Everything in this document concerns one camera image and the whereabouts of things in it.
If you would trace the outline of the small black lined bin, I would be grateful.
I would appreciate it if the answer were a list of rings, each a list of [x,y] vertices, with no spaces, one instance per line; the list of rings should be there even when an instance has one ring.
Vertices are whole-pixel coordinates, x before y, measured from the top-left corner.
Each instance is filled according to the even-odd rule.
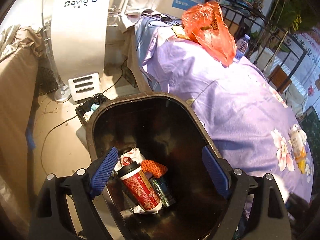
[[[109,99],[102,93],[97,93],[76,107],[76,115],[83,127],[86,127],[91,115]]]

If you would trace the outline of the white tissue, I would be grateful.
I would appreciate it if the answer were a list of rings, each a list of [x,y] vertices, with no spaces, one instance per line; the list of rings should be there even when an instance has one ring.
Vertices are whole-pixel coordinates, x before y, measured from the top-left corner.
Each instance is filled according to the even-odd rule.
[[[280,176],[278,176],[276,174],[272,174],[272,176],[274,177],[274,179],[276,181],[276,184],[277,184],[278,189],[279,189],[279,191],[281,193],[281,196],[283,198],[284,203],[286,203],[288,198],[289,198],[289,196],[290,196],[289,190],[286,188],[285,183],[284,183],[283,179]]]

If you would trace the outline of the white David B machine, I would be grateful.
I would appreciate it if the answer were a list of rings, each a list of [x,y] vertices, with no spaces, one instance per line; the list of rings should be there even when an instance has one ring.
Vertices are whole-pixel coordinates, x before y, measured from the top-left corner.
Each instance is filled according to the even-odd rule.
[[[110,0],[54,0],[50,41],[57,72],[74,101],[100,92]]]

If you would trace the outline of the black iron bed frame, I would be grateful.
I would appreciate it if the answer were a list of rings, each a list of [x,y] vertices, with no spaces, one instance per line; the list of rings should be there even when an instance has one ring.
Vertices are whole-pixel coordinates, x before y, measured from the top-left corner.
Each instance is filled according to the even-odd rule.
[[[261,71],[267,75],[268,81],[270,72],[276,65],[280,65],[287,74],[287,79],[293,83],[293,76],[307,55],[298,38],[245,3],[233,0],[205,1],[217,1],[220,4],[223,20],[235,40],[245,34],[251,38],[245,55],[253,57],[255,65],[258,65],[264,53],[267,54],[267,62],[262,65]]]

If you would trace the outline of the orange foam fruit net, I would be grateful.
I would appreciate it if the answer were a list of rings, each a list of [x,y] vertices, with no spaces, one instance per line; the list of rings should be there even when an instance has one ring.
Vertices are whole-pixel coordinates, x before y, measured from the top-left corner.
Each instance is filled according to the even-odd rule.
[[[168,171],[167,167],[153,160],[144,160],[141,162],[143,172],[152,174],[155,178],[161,178]]]

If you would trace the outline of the orange juice bottle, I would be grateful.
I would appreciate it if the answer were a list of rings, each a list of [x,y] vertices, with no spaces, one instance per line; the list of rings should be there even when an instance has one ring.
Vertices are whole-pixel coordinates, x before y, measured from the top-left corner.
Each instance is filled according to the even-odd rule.
[[[293,155],[298,168],[302,174],[305,174],[306,167],[306,133],[299,127],[298,124],[294,124],[289,131],[290,141],[293,148]]]

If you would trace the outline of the brown cushion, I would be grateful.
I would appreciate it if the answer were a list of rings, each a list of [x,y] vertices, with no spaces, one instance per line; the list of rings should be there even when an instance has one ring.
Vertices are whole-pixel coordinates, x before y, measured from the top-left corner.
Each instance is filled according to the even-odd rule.
[[[284,70],[281,68],[280,65],[276,65],[274,70],[270,72],[269,81],[273,83],[273,85],[276,87],[277,92],[283,93],[285,89],[287,89],[292,81],[290,79],[287,79],[287,74],[284,72]]]

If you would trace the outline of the clear water bottle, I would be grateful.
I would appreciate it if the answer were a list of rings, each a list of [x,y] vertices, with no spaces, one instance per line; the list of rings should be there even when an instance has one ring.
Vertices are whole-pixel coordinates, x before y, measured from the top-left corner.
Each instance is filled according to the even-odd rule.
[[[245,34],[244,37],[240,38],[236,43],[236,55],[234,61],[240,61],[248,50],[250,37]]]

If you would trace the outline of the red patterned paper cup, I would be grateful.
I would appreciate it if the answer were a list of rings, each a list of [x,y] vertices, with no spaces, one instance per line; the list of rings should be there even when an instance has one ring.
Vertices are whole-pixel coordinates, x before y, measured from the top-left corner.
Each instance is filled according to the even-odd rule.
[[[123,166],[117,171],[117,175],[145,212],[154,213],[162,208],[162,201],[147,180],[140,164],[134,161]]]

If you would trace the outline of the orange plastic bag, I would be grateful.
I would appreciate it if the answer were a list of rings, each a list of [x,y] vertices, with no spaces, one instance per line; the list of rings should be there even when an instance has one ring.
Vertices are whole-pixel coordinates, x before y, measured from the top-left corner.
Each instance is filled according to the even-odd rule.
[[[197,4],[182,15],[185,34],[201,45],[225,67],[233,63],[236,54],[234,37],[223,21],[222,9],[216,1]]]

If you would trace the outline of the purple floral bed sheet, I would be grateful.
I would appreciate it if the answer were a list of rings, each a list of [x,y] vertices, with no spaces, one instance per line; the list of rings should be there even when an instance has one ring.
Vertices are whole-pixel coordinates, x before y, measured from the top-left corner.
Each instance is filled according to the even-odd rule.
[[[150,17],[138,21],[135,36],[150,88],[188,103],[232,167],[259,177],[276,174],[290,194],[311,199],[312,155],[306,154],[302,174],[289,136],[298,121],[255,65],[243,57],[224,67],[200,45],[178,38],[172,26]]]

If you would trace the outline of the green tissue box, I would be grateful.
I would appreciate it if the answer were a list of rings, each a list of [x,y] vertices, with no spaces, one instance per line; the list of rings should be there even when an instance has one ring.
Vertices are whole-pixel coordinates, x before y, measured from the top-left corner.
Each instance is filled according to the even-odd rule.
[[[161,199],[162,204],[165,207],[169,207],[175,203],[173,196],[171,195],[168,186],[163,177],[155,178],[151,177],[149,182],[153,189],[157,192],[159,198]]]

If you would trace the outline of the white wrapper with red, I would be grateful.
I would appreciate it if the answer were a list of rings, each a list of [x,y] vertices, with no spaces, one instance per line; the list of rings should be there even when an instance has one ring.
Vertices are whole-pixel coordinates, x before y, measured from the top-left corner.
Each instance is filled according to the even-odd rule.
[[[135,147],[129,152],[126,152],[121,155],[120,157],[120,166],[127,166],[130,165],[132,162],[136,162],[140,164],[142,161],[145,160],[145,157],[141,154],[139,148]]]

